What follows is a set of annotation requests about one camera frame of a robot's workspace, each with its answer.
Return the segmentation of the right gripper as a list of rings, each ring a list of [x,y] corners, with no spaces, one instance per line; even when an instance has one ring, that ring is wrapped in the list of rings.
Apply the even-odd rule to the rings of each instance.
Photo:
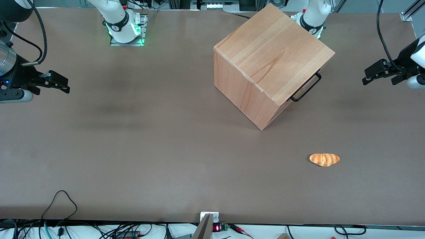
[[[17,56],[15,65],[9,72],[1,76],[1,101],[32,101],[35,95],[40,95],[40,87],[55,88],[69,94],[68,79],[61,74],[49,70],[42,74],[34,66],[21,66],[27,61]]]

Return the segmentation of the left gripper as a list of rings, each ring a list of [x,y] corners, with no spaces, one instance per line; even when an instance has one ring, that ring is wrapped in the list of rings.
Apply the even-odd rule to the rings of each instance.
[[[416,51],[418,45],[419,39],[416,39],[401,50],[397,59],[394,60],[398,68],[404,70],[405,73],[399,73],[399,70],[397,70],[391,62],[380,59],[365,69],[365,77],[362,79],[362,84],[367,86],[374,80],[393,77],[391,82],[392,85],[395,86],[412,76],[423,73],[423,68],[410,57]]]

